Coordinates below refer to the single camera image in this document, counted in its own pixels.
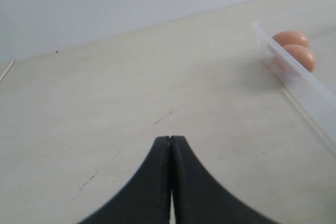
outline egg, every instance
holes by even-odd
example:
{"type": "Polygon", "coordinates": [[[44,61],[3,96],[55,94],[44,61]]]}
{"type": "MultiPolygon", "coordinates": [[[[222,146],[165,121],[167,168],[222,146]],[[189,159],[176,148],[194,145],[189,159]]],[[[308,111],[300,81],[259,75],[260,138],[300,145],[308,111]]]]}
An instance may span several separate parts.
{"type": "Polygon", "coordinates": [[[309,72],[314,71],[317,65],[316,56],[307,47],[301,45],[285,45],[283,48],[309,72]]]}
{"type": "Polygon", "coordinates": [[[282,31],[272,37],[280,46],[301,45],[309,47],[310,40],[307,35],[300,31],[282,31]]]}

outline white tabletop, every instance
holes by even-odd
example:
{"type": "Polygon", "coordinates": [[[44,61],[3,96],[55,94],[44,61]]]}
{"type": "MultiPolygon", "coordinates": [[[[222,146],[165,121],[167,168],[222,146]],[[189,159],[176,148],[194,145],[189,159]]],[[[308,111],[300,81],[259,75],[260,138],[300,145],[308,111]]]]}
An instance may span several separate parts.
{"type": "Polygon", "coordinates": [[[81,220],[160,135],[185,135],[262,213],[335,223],[336,161],[259,59],[251,29],[319,1],[252,0],[16,62],[0,83],[0,223],[81,220]]]}

